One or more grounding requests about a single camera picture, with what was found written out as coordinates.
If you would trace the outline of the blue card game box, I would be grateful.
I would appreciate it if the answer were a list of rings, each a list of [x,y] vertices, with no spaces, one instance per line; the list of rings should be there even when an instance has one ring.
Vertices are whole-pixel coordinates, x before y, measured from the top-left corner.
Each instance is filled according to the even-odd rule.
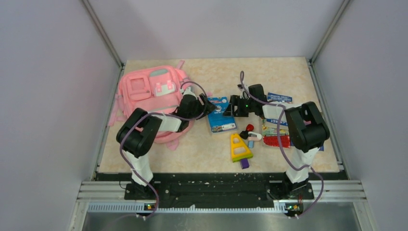
[[[227,97],[209,97],[208,99],[216,107],[207,116],[211,132],[221,133],[237,129],[235,119],[223,115],[229,105]]]

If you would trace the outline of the pink student backpack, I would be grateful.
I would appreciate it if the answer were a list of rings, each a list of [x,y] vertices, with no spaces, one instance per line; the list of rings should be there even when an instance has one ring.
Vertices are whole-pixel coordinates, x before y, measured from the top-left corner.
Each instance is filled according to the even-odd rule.
[[[163,65],[137,70],[124,75],[118,83],[115,103],[109,126],[117,121],[125,121],[135,111],[142,108],[148,112],[170,113],[179,105],[184,90],[192,86],[190,78],[182,70],[184,61],[177,66]],[[170,150],[175,150],[179,137],[187,133],[193,126],[190,123],[187,130],[176,134],[160,132],[154,143],[164,143]]]

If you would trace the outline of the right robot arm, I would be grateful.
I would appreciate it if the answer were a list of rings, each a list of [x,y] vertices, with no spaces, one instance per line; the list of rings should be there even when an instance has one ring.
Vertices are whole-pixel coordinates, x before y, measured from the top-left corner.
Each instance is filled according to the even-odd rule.
[[[273,199],[293,199],[308,191],[309,171],[313,159],[324,142],[329,139],[330,131],[314,102],[293,105],[284,102],[268,102],[263,86],[239,84],[240,95],[231,95],[225,116],[248,117],[254,113],[262,119],[277,119],[280,125],[288,125],[290,141],[295,152],[284,159],[289,167],[282,182],[270,189]]]

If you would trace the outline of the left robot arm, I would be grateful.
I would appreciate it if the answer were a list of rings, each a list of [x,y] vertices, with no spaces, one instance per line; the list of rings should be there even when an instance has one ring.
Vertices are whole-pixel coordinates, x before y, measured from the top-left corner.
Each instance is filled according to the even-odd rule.
[[[130,190],[148,199],[156,192],[148,153],[160,132],[176,134],[187,130],[190,123],[216,109],[205,94],[183,95],[181,102],[170,113],[148,112],[136,108],[116,135],[122,158],[129,165],[132,175]]]

